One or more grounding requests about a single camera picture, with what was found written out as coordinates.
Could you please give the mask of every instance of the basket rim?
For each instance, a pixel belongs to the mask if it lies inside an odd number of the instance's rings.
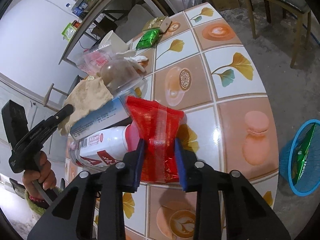
[[[296,144],[296,141],[298,139],[298,136],[300,135],[301,131],[309,124],[311,123],[317,123],[320,125],[320,121],[317,120],[317,119],[310,119],[308,121],[306,121],[300,128],[299,130],[297,131],[296,135],[294,136],[294,139],[292,141],[292,144],[291,144],[291,149],[290,149],[290,154],[289,154],[289,162],[288,162],[288,181],[289,181],[289,185],[290,185],[290,188],[291,190],[293,191],[293,193],[295,193],[296,195],[298,196],[301,196],[301,197],[304,197],[304,196],[307,196],[309,194],[311,194],[312,192],[314,192],[316,190],[316,188],[320,185],[320,180],[319,182],[314,186],[314,188],[308,192],[299,192],[295,186],[293,185],[293,182],[292,182],[292,178],[291,178],[291,161],[292,161],[292,153],[293,153],[293,150],[294,150],[294,145]]]

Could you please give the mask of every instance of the blue trash basket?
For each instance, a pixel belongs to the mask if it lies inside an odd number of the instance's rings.
[[[296,185],[291,178],[292,153],[304,139],[313,124],[316,124],[310,142],[307,163],[303,175]],[[279,173],[289,182],[290,188],[298,196],[307,196],[314,192],[320,184],[320,121],[311,119],[305,122],[293,140],[289,141],[279,155]]]

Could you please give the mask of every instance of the red packet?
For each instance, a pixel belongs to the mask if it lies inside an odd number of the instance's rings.
[[[174,139],[184,112],[135,97],[127,98],[127,106],[137,124],[140,138],[146,142],[141,180],[179,181],[174,159]]]

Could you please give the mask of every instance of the tile pattern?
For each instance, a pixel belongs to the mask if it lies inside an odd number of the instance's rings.
[[[278,145],[271,107],[250,56],[220,14],[208,3],[179,13],[158,45],[138,54],[149,58],[144,98],[186,114],[177,135],[182,144],[215,170],[240,170],[273,207]],[[74,165],[68,159],[66,165],[70,182]],[[195,193],[142,183],[126,203],[132,214],[125,215],[127,239],[192,238]],[[221,214],[224,224],[223,208]]]

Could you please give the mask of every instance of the screw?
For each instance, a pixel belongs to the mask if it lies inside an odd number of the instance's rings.
[[[119,162],[116,164],[117,169],[123,169],[125,167],[125,164],[123,162]]]
[[[89,172],[87,172],[87,171],[81,171],[81,172],[79,173],[79,176],[80,176],[80,178],[82,178],[82,179],[88,177],[88,175],[89,175]]]
[[[203,162],[196,162],[195,163],[195,167],[196,168],[203,168],[204,167],[204,163]]]
[[[240,171],[234,170],[234,171],[231,171],[231,175],[232,175],[232,177],[239,178],[241,173],[240,173]]]

